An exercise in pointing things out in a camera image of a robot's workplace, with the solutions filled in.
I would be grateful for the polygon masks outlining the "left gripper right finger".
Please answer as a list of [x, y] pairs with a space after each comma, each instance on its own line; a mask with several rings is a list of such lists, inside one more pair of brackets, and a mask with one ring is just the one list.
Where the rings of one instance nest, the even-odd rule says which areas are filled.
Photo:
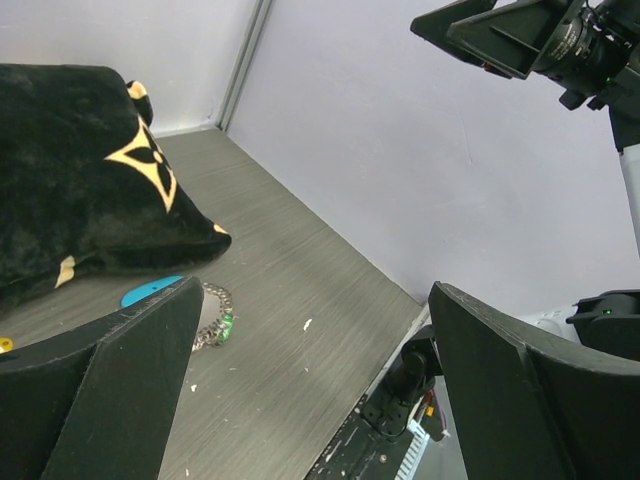
[[639, 294], [579, 301], [573, 339], [437, 282], [429, 308], [467, 476], [639, 475]]

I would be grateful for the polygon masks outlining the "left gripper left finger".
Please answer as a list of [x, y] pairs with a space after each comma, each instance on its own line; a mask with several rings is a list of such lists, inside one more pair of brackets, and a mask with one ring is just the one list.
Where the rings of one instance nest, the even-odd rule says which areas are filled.
[[203, 297], [188, 277], [2, 354], [2, 478], [157, 478]]

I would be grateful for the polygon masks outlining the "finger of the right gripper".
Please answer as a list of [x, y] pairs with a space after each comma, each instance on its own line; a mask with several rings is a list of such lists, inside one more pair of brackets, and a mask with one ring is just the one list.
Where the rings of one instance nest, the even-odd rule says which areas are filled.
[[469, 55], [447, 37], [449, 28], [456, 22], [488, 12], [496, 0], [460, 0], [414, 18], [410, 31], [449, 55]]
[[514, 1], [452, 23], [447, 38], [510, 77], [525, 79], [581, 1]]

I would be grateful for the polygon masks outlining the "yellow tagged key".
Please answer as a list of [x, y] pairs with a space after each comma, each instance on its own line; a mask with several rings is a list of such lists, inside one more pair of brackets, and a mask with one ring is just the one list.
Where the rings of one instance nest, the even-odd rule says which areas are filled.
[[10, 338], [1, 337], [0, 338], [0, 353], [8, 353], [14, 348], [14, 343]]

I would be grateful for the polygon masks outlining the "green tagged key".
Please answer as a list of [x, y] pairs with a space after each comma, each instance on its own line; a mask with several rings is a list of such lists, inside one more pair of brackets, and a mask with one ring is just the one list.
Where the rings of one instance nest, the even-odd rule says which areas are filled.
[[230, 313], [226, 313], [221, 317], [220, 333], [218, 335], [218, 339], [221, 344], [225, 343], [229, 339], [234, 327], [234, 322], [235, 317]]

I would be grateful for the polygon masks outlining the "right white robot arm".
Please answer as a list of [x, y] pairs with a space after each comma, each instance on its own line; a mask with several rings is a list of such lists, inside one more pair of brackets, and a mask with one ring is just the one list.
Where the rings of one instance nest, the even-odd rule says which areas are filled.
[[[574, 111], [606, 109], [632, 224], [639, 224], [639, 4], [636, 1], [454, 1], [414, 18], [411, 32], [504, 78], [547, 77]], [[565, 340], [639, 358], [639, 292], [611, 290], [520, 318]]]

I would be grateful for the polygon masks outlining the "black floral plush pillow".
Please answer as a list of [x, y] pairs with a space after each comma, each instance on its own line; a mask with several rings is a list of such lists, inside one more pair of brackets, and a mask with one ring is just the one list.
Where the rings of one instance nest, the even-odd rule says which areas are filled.
[[1, 67], [1, 308], [95, 274], [216, 260], [231, 235], [194, 204], [113, 68]]

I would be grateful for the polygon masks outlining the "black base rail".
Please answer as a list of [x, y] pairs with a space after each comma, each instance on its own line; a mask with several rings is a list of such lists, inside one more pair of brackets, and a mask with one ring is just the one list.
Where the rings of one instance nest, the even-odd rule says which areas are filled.
[[425, 325], [360, 398], [306, 477], [395, 479], [411, 443], [412, 420], [430, 435], [429, 444], [449, 436], [435, 392], [441, 375], [434, 330]]

